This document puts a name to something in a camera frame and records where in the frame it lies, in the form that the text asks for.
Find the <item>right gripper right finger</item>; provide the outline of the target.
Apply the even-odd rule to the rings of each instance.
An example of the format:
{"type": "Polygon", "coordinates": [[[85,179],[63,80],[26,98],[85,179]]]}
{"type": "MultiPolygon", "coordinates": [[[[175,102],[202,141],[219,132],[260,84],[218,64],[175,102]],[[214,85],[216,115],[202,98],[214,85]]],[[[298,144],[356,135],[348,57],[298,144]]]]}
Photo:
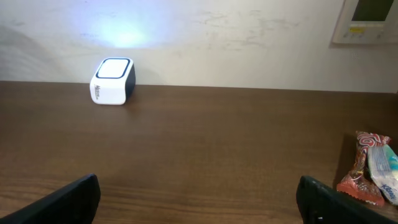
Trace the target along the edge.
{"type": "Polygon", "coordinates": [[[397,224],[307,175],[300,178],[296,202],[303,224],[397,224]]]}

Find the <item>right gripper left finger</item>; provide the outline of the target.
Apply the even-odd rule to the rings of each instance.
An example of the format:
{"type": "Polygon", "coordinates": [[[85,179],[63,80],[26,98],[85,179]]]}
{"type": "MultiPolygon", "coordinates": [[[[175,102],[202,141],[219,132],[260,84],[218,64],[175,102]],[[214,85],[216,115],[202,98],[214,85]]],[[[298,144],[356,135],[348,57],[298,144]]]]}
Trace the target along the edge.
{"type": "Polygon", "coordinates": [[[92,224],[100,202],[98,178],[86,175],[1,218],[1,224],[92,224]]]}

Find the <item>red orange snack bar wrapper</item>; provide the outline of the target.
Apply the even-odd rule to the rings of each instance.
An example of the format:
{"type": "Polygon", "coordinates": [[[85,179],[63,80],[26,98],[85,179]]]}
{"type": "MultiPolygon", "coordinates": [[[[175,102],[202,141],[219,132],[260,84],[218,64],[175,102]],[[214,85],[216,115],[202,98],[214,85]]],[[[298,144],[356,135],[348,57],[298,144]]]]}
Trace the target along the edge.
{"type": "Polygon", "coordinates": [[[384,197],[378,186],[368,177],[368,151],[374,146],[388,145],[389,136],[364,131],[356,132],[356,157],[351,170],[337,184],[339,192],[358,200],[382,207],[384,197]]]}

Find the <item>small teal tissue packet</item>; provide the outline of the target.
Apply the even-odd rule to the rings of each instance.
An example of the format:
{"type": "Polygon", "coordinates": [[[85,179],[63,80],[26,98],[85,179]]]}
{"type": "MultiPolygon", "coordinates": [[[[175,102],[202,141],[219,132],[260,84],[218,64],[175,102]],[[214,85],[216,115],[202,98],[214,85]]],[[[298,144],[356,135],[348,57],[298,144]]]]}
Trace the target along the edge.
{"type": "Polygon", "coordinates": [[[368,149],[368,167],[373,182],[391,204],[397,205],[397,155],[389,145],[368,149]]]}

